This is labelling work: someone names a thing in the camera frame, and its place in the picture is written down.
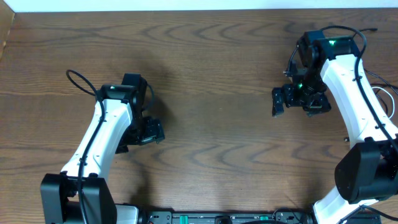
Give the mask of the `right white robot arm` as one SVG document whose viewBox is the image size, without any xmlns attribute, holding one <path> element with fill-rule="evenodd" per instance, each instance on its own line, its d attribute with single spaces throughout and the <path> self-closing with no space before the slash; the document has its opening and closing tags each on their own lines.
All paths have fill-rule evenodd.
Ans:
<svg viewBox="0 0 398 224">
<path fill-rule="evenodd" d="M 329 112 L 334 97 L 350 149 L 335 168 L 335 186 L 315 202 L 311 223 L 369 223 L 381 216 L 373 205 L 397 194 L 397 127 L 380 105 L 363 68 L 364 49 L 350 35 L 308 31 L 296 43 L 302 67 L 290 60 L 291 83 L 272 91 L 272 115 L 301 107 L 309 116 Z"/>
</svg>

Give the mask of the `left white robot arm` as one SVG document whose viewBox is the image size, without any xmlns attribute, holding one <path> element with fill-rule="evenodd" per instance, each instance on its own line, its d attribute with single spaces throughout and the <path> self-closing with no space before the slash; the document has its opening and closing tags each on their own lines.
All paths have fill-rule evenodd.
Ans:
<svg viewBox="0 0 398 224">
<path fill-rule="evenodd" d="M 150 88 L 140 74 L 127 73 L 119 85 L 92 89 L 95 112 L 78 149 L 41 182 L 46 223 L 147 223 L 144 211 L 114 202 L 107 181 L 115 154 L 165 138 L 160 120 L 143 116 Z"/>
</svg>

